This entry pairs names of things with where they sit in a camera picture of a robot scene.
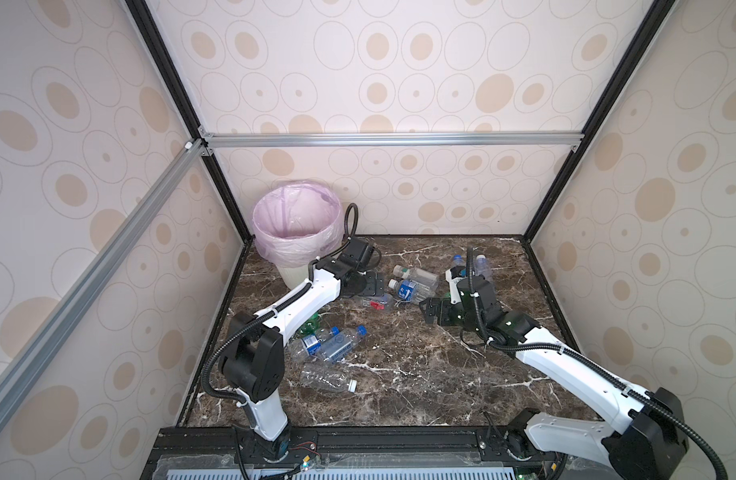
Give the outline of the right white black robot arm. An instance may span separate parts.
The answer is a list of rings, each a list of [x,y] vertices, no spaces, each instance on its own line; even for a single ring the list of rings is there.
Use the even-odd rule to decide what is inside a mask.
[[[506,310],[482,276],[457,277],[451,287],[449,297],[421,302],[426,322],[477,334],[486,346],[548,376],[599,417],[575,420],[525,408],[503,433],[513,458],[556,452],[610,467],[623,479],[672,476],[689,450],[678,427],[682,405],[674,394],[629,382],[570,348],[530,315]]]

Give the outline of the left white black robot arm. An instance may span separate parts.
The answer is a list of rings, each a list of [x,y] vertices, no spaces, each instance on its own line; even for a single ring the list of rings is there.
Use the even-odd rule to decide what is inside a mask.
[[[279,397],[285,373],[284,348],[322,307],[365,289],[367,273],[381,261],[377,248],[349,237],[307,265],[304,280],[271,305],[233,318],[228,337],[203,365],[200,383],[208,395],[240,404],[257,437],[286,436],[288,418]]]

